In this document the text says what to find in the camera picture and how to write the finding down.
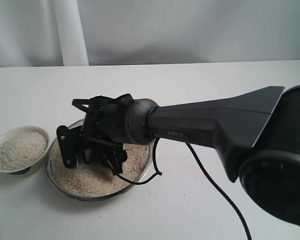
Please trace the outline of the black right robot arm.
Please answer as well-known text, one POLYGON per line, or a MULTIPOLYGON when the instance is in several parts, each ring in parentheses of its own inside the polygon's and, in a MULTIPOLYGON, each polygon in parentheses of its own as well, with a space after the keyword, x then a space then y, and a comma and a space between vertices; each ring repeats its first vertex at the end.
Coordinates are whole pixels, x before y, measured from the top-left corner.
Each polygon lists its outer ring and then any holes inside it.
POLYGON ((124 144, 168 139, 216 150, 231 182, 239 180, 264 211, 300 226, 300 85, 268 86, 243 95, 159 106, 130 94, 74 99, 81 126, 61 125, 56 136, 63 164, 89 164, 94 150, 117 176, 127 160, 124 144))

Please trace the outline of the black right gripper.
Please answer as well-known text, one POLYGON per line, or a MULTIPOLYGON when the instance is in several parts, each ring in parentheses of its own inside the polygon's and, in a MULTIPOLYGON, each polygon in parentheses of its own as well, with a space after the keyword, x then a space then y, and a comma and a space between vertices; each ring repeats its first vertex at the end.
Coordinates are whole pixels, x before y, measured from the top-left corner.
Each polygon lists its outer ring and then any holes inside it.
MULTIPOLYGON (((100 144, 98 158, 103 167, 114 176, 123 173, 123 163, 128 159, 123 143, 128 139, 125 117, 128 109, 127 97, 92 97, 78 99, 77 108, 85 112, 81 135, 85 139, 100 144)), ((70 170, 77 168, 75 142, 71 131, 60 125, 56 136, 63 165, 70 170)))

